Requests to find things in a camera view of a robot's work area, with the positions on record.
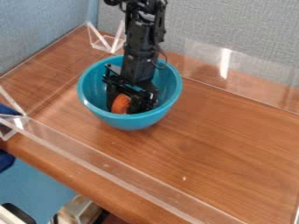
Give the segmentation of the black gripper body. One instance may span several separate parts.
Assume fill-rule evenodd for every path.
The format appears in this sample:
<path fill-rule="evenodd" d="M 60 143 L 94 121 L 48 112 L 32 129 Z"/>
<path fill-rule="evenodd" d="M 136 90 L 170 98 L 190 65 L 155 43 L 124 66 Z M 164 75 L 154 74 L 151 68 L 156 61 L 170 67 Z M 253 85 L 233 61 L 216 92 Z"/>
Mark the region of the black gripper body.
<path fill-rule="evenodd" d="M 118 86 L 120 94 L 155 95 L 159 90 L 154 84 L 156 62 L 159 52 L 152 49 L 147 51 L 128 51 L 120 57 L 111 57 L 106 64 L 103 82 Z"/>

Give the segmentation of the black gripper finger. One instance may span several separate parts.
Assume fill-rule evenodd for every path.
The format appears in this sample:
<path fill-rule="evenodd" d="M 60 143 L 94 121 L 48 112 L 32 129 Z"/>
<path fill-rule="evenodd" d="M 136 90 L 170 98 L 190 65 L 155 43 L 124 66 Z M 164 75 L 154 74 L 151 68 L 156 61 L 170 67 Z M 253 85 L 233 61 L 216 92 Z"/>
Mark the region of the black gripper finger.
<path fill-rule="evenodd" d="M 115 102 L 115 99 L 118 98 L 119 94 L 120 94 L 120 91 L 118 89 L 118 86 L 114 84 L 108 84 L 107 85 L 107 108 L 108 108 L 108 111 L 112 111 L 114 102 Z"/>
<path fill-rule="evenodd" d="M 158 98 L 154 94 L 131 96 L 131 102 L 128 106 L 128 114 L 144 113 L 156 108 Z"/>

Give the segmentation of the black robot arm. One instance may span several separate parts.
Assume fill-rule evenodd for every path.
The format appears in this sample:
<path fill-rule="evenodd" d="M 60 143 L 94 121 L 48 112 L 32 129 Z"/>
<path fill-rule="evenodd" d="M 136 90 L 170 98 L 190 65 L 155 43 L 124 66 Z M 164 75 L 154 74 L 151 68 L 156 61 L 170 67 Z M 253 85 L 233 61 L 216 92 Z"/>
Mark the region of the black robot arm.
<path fill-rule="evenodd" d="M 106 64 L 107 108 L 115 114 L 138 114 L 156 107 L 159 89 L 152 83 L 159 44 L 164 41 L 167 0 L 104 0 L 126 13 L 122 66 Z"/>

